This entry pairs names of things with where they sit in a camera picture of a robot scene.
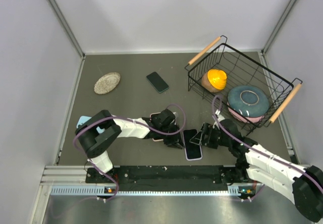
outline yellow cup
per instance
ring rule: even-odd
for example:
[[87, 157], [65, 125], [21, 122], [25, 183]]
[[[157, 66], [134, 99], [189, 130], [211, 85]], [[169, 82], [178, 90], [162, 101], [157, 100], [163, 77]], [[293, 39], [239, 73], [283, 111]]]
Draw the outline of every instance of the yellow cup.
[[207, 79], [215, 89], [223, 90], [226, 87], [227, 74], [222, 70], [210, 69], [207, 72]]

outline basket handle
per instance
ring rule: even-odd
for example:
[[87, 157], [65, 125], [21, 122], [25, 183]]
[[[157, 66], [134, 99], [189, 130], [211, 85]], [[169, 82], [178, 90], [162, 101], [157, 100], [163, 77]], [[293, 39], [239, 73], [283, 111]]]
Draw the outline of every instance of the basket handle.
[[194, 58], [192, 58], [188, 64], [192, 65], [195, 63], [204, 53], [206, 53], [211, 47], [213, 47], [218, 41], [220, 41], [221, 37], [219, 36], [217, 39], [215, 39], [213, 42], [211, 42], [206, 48], [204, 48], [198, 55], [196, 55]]
[[285, 107], [288, 105], [288, 103], [294, 98], [298, 90], [301, 88], [302, 84], [298, 84], [292, 92], [287, 96], [287, 98], [284, 100], [284, 102], [278, 107], [278, 109], [275, 111], [275, 113], [272, 115], [272, 117], [269, 119], [271, 123], [274, 123], [275, 120], [278, 118], [280, 113], [285, 109]]

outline white wall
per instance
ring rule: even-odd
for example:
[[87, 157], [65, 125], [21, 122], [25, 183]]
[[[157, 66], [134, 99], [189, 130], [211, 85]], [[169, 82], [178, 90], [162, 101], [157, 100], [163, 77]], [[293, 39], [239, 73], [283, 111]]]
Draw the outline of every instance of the white wall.
[[267, 57], [271, 67], [303, 86], [285, 109], [303, 163], [323, 168], [323, 0], [300, 0]]
[[86, 52], [262, 49], [289, 0], [57, 0]]
[[80, 57], [46, 0], [0, 0], [0, 223], [27, 223]]

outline wire basket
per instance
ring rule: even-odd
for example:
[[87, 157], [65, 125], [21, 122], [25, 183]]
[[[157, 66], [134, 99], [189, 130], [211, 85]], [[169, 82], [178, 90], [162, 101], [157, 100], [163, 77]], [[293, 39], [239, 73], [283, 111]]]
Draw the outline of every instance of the wire basket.
[[[220, 44], [206, 56], [202, 57], [209, 49], [220, 41], [221, 38], [225, 38], [225, 43]], [[226, 36], [218, 37], [203, 51], [196, 55], [185, 67], [188, 71], [188, 91], [193, 89], [202, 96], [202, 99], [206, 99], [210, 103], [215, 95], [222, 95], [223, 108], [221, 110], [221, 114], [225, 118], [235, 119], [229, 112], [230, 108], [240, 115], [244, 121], [235, 120], [241, 129], [246, 131], [246, 135], [249, 135], [256, 128], [260, 128], [262, 126], [267, 127], [277, 119], [279, 114], [301, 87], [302, 81], [298, 78], [295, 78], [292, 82], [287, 81], [256, 60], [227, 45], [227, 40], [228, 38]], [[202, 59], [193, 65], [200, 57], [202, 57]], [[201, 84], [203, 75], [210, 69], [220, 69], [225, 71], [227, 74], [226, 87], [218, 93], [209, 92]], [[295, 81], [299, 81], [296, 87], [294, 87]], [[264, 114], [262, 119], [256, 123], [235, 111], [228, 104], [228, 93], [231, 89], [239, 85], [250, 85], [260, 88], [265, 93], [269, 101], [268, 111]]]

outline phone screen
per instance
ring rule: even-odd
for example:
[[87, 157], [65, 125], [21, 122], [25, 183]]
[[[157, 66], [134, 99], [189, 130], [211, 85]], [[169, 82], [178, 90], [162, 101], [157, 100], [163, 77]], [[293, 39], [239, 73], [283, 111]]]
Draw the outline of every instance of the phone screen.
[[190, 142], [191, 138], [194, 137], [196, 134], [196, 129], [183, 131], [187, 160], [198, 160], [202, 158], [201, 146]]
[[153, 72], [146, 77], [159, 93], [162, 93], [169, 88], [168, 84], [159, 76], [157, 72]]

